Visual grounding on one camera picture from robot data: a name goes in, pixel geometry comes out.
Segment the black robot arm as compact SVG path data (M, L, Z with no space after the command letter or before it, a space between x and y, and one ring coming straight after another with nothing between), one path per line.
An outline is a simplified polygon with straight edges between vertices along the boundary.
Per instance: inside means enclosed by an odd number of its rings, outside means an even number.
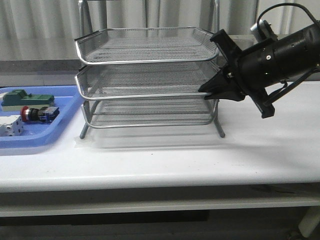
M249 96L263 119L274 116L273 103L320 71L320 29L311 24L282 39L269 37L245 50L220 30L210 39L226 64L199 92L206 99L240 102Z

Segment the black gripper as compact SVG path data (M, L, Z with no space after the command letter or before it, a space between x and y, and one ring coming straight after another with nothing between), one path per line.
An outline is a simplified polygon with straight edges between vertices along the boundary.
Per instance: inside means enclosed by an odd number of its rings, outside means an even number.
M253 51L241 50L225 30L215 33L210 39L224 58L226 65L210 80L200 86L198 92L210 93L205 99L224 99L240 102L250 97L263 119L275 114L273 105L266 106L263 101L268 94L265 88L270 83L261 65L261 48Z

